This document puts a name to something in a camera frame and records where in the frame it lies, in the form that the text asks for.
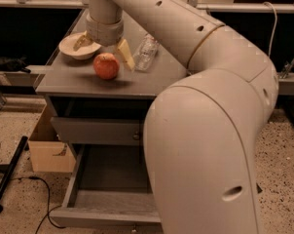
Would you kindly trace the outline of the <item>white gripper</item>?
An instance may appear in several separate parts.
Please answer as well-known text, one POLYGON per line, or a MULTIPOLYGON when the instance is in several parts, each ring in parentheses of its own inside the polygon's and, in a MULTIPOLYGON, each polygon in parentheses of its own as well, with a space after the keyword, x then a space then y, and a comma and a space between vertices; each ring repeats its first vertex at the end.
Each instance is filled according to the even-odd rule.
POLYGON ((124 67, 129 71, 135 68, 135 62, 132 57, 129 43, 124 35, 124 21, 121 19, 112 24, 98 22, 87 14, 86 31, 77 39, 73 46, 74 51, 78 51, 81 47, 88 46, 94 41, 104 47, 117 45, 117 53, 120 55, 124 67))

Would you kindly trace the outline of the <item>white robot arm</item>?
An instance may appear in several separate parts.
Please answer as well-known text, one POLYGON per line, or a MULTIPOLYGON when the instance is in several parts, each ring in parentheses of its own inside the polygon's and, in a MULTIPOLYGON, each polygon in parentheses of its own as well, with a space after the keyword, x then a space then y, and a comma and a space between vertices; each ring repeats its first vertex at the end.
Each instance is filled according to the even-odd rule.
POLYGON ((263 234, 256 137, 278 79, 257 46, 180 0, 89 0, 87 32, 108 47, 128 14, 191 75, 162 91, 144 123, 144 153, 165 234, 263 234))

